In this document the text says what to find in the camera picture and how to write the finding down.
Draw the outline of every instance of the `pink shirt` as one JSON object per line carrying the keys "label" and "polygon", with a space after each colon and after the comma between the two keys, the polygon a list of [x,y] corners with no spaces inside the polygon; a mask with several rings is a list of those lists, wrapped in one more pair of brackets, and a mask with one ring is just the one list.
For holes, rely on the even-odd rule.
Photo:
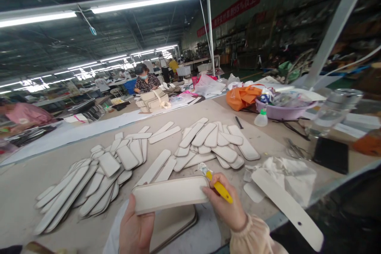
{"label": "pink shirt", "polygon": [[9,120],[17,124],[27,124],[35,121],[39,126],[56,122],[55,118],[47,111],[29,103],[18,102],[14,110],[6,114]]}

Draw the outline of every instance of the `blue bin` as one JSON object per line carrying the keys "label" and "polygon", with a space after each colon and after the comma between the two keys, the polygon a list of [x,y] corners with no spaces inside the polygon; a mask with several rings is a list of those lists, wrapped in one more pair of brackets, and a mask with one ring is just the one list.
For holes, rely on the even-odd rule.
{"label": "blue bin", "polygon": [[133,80],[131,80],[131,81],[128,81],[128,82],[126,82],[126,83],[124,84],[124,87],[127,89],[128,93],[129,93],[130,95],[135,94],[134,88],[135,88],[136,80],[137,80],[137,78],[136,78],[136,79],[133,79]]}

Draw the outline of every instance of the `red banner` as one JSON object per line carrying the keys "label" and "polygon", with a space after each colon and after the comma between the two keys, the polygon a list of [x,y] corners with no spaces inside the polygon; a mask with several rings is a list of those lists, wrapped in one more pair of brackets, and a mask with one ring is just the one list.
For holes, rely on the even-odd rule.
{"label": "red banner", "polygon": [[[257,6],[261,0],[238,0],[235,2],[232,6],[227,8],[224,12],[219,14],[217,17],[215,17],[212,20],[212,29],[217,28],[218,26],[228,22],[229,20],[237,17],[239,14],[242,14],[243,12]],[[206,29],[209,32],[209,24],[206,24]],[[197,31],[197,37],[200,38],[201,36],[205,35],[205,27],[202,27]]]}

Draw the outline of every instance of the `floral shirt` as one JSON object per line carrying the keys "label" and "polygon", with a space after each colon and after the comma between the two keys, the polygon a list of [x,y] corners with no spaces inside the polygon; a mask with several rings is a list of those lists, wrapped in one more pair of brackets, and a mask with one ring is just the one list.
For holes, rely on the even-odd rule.
{"label": "floral shirt", "polygon": [[154,86],[158,87],[159,85],[161,85],[161,83],[158,78],[153,73],[149,73],[148,83],[146,83],[144,79],[138,77],[135,83],[135,88],[140,89],[141,92],[148,92],[151,91]]}

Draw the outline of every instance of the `sleeve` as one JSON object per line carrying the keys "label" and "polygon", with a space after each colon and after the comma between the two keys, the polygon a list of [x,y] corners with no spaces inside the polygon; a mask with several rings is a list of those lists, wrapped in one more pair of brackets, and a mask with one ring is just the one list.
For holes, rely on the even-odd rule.
{"label": "sleeve", "polygon": [[270,237],[267,224],[257,216],[248,215],[248,223],[241,232],[231,230],[230,253],[288,254],[286,249]]}
{"label": "sleeve", "polygon": [[152,82],[154,83],[155,86],[160,86],[161,83],[160,83],[160,80],[157,78],[157,76],[153,75],[150,73],[150,76],[152,77]]}

